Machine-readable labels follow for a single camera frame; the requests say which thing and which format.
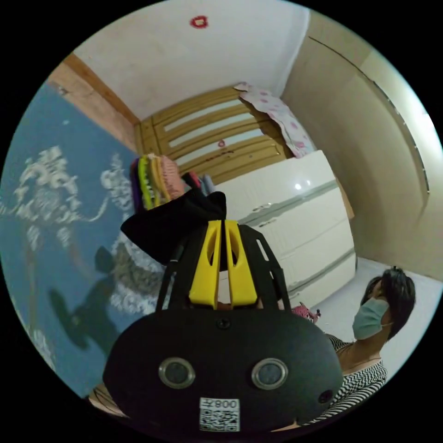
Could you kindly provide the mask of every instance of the black cloth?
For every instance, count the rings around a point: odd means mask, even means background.
[[[201,189],[195,180],[192,178],[191,174],[187,172],[181,176],[181,179],[191,188],[191,189]]]
[[[120,227],[123,234],[159,263],[168,264],[180,240],[211,220],[226,219],[222,192],[205,196],[192,189],[156,208],[134,214]]]

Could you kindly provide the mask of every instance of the camera lens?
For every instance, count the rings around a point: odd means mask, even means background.
[[[287,372],[287,366],[281,360],[264,359],[252,369],[252,382],[260,389],[277,389],[285,383]]]
[[[158,368],[158,375],[165,385],[173,389],[187,388],[195,379],[191,364],[179,357],[164,360]]]

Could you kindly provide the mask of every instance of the red sticker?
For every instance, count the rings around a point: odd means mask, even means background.
[[[197,15],[190,21],[190,25],[196,29],[204,29],[208,27],[208,18],[205,15]]]

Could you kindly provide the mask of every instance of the pink floral cloth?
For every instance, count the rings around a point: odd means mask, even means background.
[[[240,98],[249,102],[257,111],[266,113],[278,124],[286,145],[295,157],[301,158],[316,150],[303,126],[279,98],[247,82],[238,84],[235,89],[244,91]]]

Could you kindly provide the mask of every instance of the person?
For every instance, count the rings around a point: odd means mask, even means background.
[[[352,325],[355,341],[344,342],[328,334],[343,371],[343,384],[326,412],[302,426],[358,405],[386,383],[380,351],[403,328],[414,306],[415,285],[402,269],[394,266],[369,281]],[[273,432],[297,427],[294,422]]]

